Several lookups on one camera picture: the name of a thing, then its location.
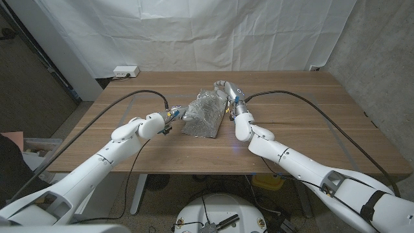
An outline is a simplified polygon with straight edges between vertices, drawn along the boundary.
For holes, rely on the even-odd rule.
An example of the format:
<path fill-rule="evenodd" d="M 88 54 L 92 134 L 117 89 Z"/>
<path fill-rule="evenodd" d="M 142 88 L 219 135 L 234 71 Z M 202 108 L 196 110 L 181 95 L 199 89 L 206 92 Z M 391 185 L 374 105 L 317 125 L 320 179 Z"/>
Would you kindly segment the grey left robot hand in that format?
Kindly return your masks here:
<path fill-rule="evenodd" d="M 186 122 L 195 120 L 195 118 L 190 115 L 187 105 L 173 106 L 171 109 L 161 112 L 160 115 L 163 117 L 165 124 L 176 120 L 183 120 Z"/>

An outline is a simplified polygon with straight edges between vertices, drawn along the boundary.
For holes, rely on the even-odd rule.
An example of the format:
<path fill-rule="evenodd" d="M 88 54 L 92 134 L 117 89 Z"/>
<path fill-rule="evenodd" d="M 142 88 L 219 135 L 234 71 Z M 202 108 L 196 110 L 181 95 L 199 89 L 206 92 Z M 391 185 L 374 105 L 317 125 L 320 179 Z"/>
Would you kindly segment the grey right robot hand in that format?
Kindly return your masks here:
<path fill-rule="evenodd" d="M 227 95 L 227 101 L 233 108 L 233 118 L 237 117 L 240 114 L 248 112 L 245 102 L 245 94 L 240 88 L 238 88 L 238 86 L 236 86 L 236 84 L 219 80 L 216 81 L 213 86 L 215 90 L 223 88 L 223 92 Z"/>

